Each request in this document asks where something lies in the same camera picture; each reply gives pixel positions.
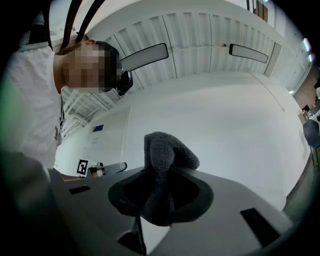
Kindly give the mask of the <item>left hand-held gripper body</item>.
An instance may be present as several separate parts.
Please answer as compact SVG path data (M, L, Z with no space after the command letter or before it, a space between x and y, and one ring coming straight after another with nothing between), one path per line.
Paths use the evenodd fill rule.
M127 167L126 162L104 165L102 162L80 159L76 176L80 178L97 178L123 172Z

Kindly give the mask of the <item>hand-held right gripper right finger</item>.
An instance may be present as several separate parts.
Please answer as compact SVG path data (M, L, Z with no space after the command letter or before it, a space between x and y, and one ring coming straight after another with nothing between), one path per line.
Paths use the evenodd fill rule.
M213 192L208 210L191 222L172 224L153 256L245 256L263 248L241 212L255 209L281 236L293 225L282 211L243 184L209 173L176 168L207 183Z

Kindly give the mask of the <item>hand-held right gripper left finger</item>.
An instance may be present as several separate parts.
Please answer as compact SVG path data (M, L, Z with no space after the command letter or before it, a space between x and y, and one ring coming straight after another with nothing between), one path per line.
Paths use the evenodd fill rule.
M144 198L134 192L150 170L143 167L97 178L65 181L55 169L50 185L81 256L145 256L141 225Z

